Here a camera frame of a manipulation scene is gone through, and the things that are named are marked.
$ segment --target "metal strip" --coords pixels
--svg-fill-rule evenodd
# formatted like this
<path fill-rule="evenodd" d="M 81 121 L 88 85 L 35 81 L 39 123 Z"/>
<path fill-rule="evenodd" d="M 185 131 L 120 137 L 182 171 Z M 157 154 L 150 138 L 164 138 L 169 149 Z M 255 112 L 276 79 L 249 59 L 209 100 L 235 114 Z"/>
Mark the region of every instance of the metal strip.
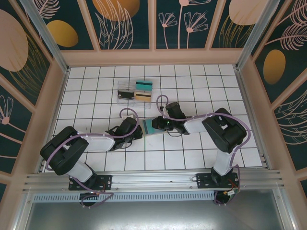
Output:
<path fill-rule="evenodd" d="M 31 21 L 38 30 L 39 34 L 44 39 L 46 45 L 48 46 L 55 60 L 58 62 L 60 68 L 63 70 L 63 72 L 67 72 L 67 64 L 64 60 L 64 57 L 62 56 L 58 45 L 55 43 L 52 35 L 47 29 L 44 20 L 39 15 L 36 6 L 34 5 L 34 2 L 29 0 L 20 0 L 20 3 L 23 5 L 24 10 L 29 15 Z"/>
<path fill-rule="evenodd" d="M 241 170 L 241 189 L 273 189 L 283 186 L 278 170 Z M 207 170 L 163 170 L 136 172 L 103 172 L 113 175 L 111 192 L 169 192 L 199 191 L 192 181 L 197 173 L 210 173 Z M 24 193 L 58 193 L 68 191 L 68 176 L 54 173 L 31 174 L 27 176 Z"/>
<path fill-rule="evenodd" d="M 243 68 L 245 62 L 249 58 L 249 55 L 253 51 L 255 45 L 257 44 L 258 40 L 260 39 L 262 33 L 264 32 L 266 26 L 268 25 L 271 17 L 273 16 L 275 10 L 278 7 L 280 0 L 269 0 L 267 1 L 264 10 L 259 17 L 257 23 L 255 24 L 252 32 L 250 33 L 243 50 L 241 52 L 240 57 L 236 63 L 237 69 L 240 70 Z"/>
<path fill-rule="evenodd" d="M 254 108 L 251 106 L 251 99 L 249 94 L 246 91 L 246 87 L 245 87 L 245 83 L 244 83 L 244 78 L 242 77 L 241 73 L 239 70 L 235 69 L 235 75 L 236 75 L 236 79 L 237 82 L 239 84 L 239 88 L 241 90 L 241 95 L 243 97 L 243 101 L 245 103 L 245 107 L 247 109 L 248 112 L 248 117 L 250 118 L 250 122 L 252 127 L 254 127 L 253 129 L 253 133 L 254 133 L 254 138 L 257 144 L 257 148 L 260 151 L 260 154 L 263 153 L 264 159 L 265 159 L 265 165 L 267 166 L 268 169 L 272 169 L 272 164 L 270 162 L 269 156 L 267 151 L 265 150 L 265 144 L 263 141 L 263 138 L 259 132 L 260 130 L 260 126 L 258 124 L 257 121 L 257 117 L 255 115 L 255 111 Z"/>
<path fill-rule="evenodd" d="M 109 195 L 91 197 L 84 202 L 103 201 Z M 193 192 L 155 192 L 155 193 L 116 193 L 107 202 L 148 202 L 148 201 L 192 201 L 192 200 L 213 200 L 214 191 L 193 191 Z M 76 193 L 55 193 L 35 194 L 33 203 L 79 203 L 80 194 Z"/>

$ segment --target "dark green wallpaper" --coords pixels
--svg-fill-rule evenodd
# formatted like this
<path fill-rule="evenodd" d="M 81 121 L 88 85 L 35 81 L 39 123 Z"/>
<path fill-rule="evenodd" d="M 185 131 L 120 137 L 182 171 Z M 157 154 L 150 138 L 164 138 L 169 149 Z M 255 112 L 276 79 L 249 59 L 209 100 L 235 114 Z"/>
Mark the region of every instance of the dark green wallpaper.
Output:
<path fill-rule="evenodd" d="M 226 0 L 212 48 L 243 48 L 262 12 L 263 3 L 260 0 Z"/>
<path fill-rule="evenodd" d="M 0 2 L 0 17 L 0 74 L 35 105 L 50 63 L 6 0 Z"/>
<path fill-rule="evenodd" d="M 182 6 L 178 0 L 157 0 L 157 49 L 178 49 L 178 39 L 180 48 L 205 48 L 216 4 L 200 0 Z"/>
<path fill-rule="evenodd" d="M 271 103 L 307 68 L 307 8 L 302 3 L 291 2 L 255 61 Z"/>
<path fill-rule="evenodd" d="M 307 81 L 274 112 L 295 169 L 307 167 Z"/>
<path fill-rule="evenodd" d="M 147 0 L 86 3 L 101 49 L 149 49 Z"/>
<path fill-rule="evenodd" d="M 0 86 L 0 171 L 11 173 L 32 113 Z"/>
<path fill-rule="evenodd" d="M 4 195 L 5 188 L 6 188 L 6 184 L 0 183 L 0 203 L 1 203 L 2 197 Z"/>
<path fill-rule="evenodd" d="M 278 4 L 278 7 L 277 7 L 277 9 L 275 10 L 273 16 L 271 17 L 271 19 L 270 19 L 270 21 L 269 21 L 267 27 L 266 27 L 265 30 L 263 31 L 263 33 L 262 33 L 261 37 L 259 38 L 258 42 L 256 43 L 254 49 L 251 51 L 251 55 L 252 55 L 252 56 L 254 56 L 254 53 L 255 53 L 256 50 L 258 49 L 258 47 L 259 47 L 259 45 L 260 45 L 260 43 L 261 43 L 261 41 L 262 41 L 262 38 L 264 37 L 264 35 L 267 33 L 268 29 L 270 28 L 272 22 L 274 21 L 276 15 L 278 14 L 278 12 L 279 12 L 279 10 L 280 10 L 280 8 L 283 6 L 284 1 L 285 1 L 285 0 L 280 0 L 280 2 L 279 2 L 279 4 Z"/>

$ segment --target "metal frame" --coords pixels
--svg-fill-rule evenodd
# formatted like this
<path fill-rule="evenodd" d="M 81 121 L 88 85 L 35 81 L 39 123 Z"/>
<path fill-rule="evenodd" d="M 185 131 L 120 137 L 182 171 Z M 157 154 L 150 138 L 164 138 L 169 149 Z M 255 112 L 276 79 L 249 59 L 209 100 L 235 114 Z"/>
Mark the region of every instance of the metal frame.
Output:
<path fill-rule="evenodd" d="M 267 27 L 275 10 L 277 9 L 279 2 L 280 0 L 267 1 L 267 4 L 265 5 L 264 10 L 259 17 L 259 20 L 257 21 L 252 32 L 250 33 L 240 54 L 240 57 L 238 58 L 238 61 L 236 63 L 238 70 L 241 70 L 244 67 L 245 62 L 249 58 L 249 55 L 251 54 L 252 50 L 254 49 L 255 45 L 263 34 L 265 28 Z"/>

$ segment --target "black grid line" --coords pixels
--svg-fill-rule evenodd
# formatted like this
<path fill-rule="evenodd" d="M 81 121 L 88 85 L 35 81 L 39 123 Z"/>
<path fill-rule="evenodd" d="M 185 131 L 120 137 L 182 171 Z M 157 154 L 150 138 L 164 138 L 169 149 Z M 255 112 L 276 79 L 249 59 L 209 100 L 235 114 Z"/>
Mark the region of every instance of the black grid line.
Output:
<path fill-rule="evenodd" d="M 230 109 L 230 104 L 229 104 L 229 100 L 228 100 L 228 96 L 227 96 L 227 93 L 226 93 L 226 89 L 225 89 L 225 85 L 224 85 L 223 79 L 222 79 L 222 83 L 223 83 L 223 86 L 224 86 L 224 91 L 225 91 L 227 103 L 228 103 L 228 106 L 229 106 L 229 109 Z M 245 164 L 244 164 L 244 160 L 243 160 L 243 157 L 242 157 L 241 150 L 240 150 L 240 156 L 241 156 L 241 159 L 242 159 L 242 162 L 243 162 L 243 167 L 245 167 Z"/>
<path fill-rule="evenodd" d="M 190 70 L 190 77 L 191 77 L 191 83 L 192 83 L 192 88 L 193 88 L 193 80 L 192 80 L 190 65 L 189 65 L 189 70 Z M 195 101 L 195 112 L 196 112 L 196 116 L 198 116 L 197 107 L 196 107 L 196 101 Z M 201 152 L 202 152 L 202 158 L 203 158 L 203 166 L 206 168 L 205 156 L 203 155 L 203 149 L 202 149 L 202 148 L 203 148 L 203 147 L 202 147 L 202 141 L 201 141 Z"/>

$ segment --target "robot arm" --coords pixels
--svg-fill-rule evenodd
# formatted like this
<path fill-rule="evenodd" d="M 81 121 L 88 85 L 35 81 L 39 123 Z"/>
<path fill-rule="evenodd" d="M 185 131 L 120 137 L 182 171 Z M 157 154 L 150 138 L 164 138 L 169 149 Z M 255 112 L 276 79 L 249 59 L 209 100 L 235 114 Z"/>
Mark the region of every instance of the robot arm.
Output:
<path fill-rule="evenodd" d="M 112 136 L 124 136 L 130 133 L 136 126 L 137 121 L 127 117 L 120 126 L 116 126 L 106 131 Z M 48 142 L 40 151 L 41 156 L 47 160 L 53 151 L 70 137 L 78 135 L 79 132 L 73 127 L 68 126 Z M 110 138 L 98 136 L 78 137 L 69 141 L 65 146 L 52 157 L 50 166 L 57 175 L 67 174 L 86 183 L 91 187 L 96 178 L 95 172 L 85 163 L 78 161 L 85 151 L 114 151 L 122 148 L 125 143 L 142 138 L 142 129 L 138 125 L 133 134 L 125 138 Z"/>

